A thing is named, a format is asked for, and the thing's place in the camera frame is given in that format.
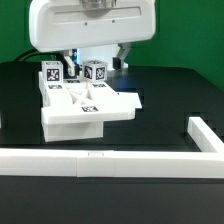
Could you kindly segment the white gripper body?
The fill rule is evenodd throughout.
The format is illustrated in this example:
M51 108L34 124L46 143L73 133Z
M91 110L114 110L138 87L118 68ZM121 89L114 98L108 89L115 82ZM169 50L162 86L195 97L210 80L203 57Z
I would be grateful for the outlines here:
M148 40L156 31L155 0L32 0L29 37L40 52Z

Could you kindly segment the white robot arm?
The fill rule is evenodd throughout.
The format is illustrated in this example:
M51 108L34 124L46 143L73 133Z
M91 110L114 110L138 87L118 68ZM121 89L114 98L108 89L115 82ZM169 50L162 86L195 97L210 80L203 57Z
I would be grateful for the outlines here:
M40 52L77 49L78 61L125 59L132 42L156 31L156 0L32 0L31 44Z

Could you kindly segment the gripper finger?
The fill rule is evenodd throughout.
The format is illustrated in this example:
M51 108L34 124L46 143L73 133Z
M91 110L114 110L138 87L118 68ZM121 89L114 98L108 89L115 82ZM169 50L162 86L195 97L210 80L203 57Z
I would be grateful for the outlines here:
M119 44L119 51L117 55L113 58L113 68L115 70L123 70L125 58L127 57L131 49L130 43L121 43Z
M71 77L75 77L78 74L77 67L78 64L74 62L73 56L75 55L74 49L69 49L64 51L64 59L67 63L67 72Z

